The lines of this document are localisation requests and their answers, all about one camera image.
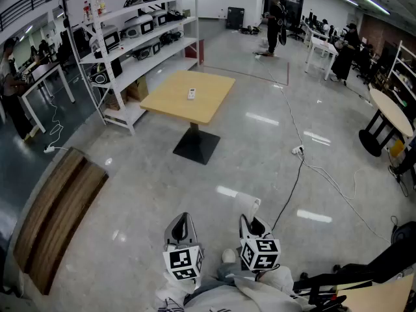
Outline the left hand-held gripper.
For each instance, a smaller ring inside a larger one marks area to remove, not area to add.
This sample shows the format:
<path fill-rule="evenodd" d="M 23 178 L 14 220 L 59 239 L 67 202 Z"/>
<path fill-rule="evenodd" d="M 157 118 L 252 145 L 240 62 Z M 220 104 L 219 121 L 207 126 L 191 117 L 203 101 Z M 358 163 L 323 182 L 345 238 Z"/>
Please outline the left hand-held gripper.
<path fill-rule="evenodd" d="M 164 238 L 163 257 L 168 273 L 177 281 L 199 278 L 204 250 L 198 242 L 191 215 L 182 213 L 175 217 L 165 229 Z"/>

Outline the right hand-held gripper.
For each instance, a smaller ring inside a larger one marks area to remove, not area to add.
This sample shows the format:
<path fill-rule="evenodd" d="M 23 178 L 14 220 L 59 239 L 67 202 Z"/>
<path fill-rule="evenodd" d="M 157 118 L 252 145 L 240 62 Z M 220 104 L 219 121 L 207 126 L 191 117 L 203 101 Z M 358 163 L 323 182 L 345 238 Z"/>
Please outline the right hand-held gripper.
<path fill-rule="evenodd" d="M 251 239 L 251 223 L 242 214 L 239 218 L 241 238 L 241 259 L 251 271 L 272 270 L 278 266 L 281 246 L 278 239 L 265 239 L 272 236 L 272 228 L 261 218 L 254 217 L 252 233 L 261 239 Z"/>

